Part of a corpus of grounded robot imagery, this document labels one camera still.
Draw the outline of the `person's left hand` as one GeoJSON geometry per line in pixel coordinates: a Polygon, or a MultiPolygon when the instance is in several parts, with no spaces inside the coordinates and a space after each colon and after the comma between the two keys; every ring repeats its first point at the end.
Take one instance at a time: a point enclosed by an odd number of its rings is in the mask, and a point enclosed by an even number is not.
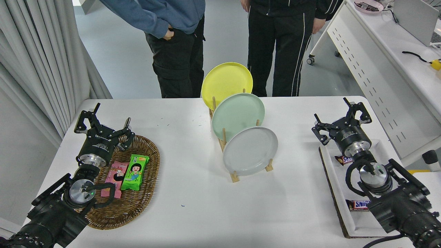
{"type": "Polygon", "coordinates": [[[324,27],[325,23],[326,23],[326,19],[314,18],[312,34],[318,33],[324,27]]]}

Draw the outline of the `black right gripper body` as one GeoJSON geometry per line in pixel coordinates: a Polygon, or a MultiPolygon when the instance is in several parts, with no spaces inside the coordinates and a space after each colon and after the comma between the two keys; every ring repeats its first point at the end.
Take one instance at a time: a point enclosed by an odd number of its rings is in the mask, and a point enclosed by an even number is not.
{"type": "Polygon", "coordinates": [[[340,125],[333,140],[341,152],[368,151],[372,145],[360,126],[340,125]]]}

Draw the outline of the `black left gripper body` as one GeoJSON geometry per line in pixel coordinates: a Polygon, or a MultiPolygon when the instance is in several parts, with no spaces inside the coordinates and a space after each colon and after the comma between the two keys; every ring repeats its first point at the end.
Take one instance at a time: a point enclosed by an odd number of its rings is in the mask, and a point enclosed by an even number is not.
{"type": "Polygon", "coordinates": [[[88,156],[94,155],[103,160],[111,160],[115,146],[119,143],[117,136],[108,137],[108,133],[100,132],[97,128],[87,131],[87,138],[80,150],[80,160],[84,161],[88,156]]]}

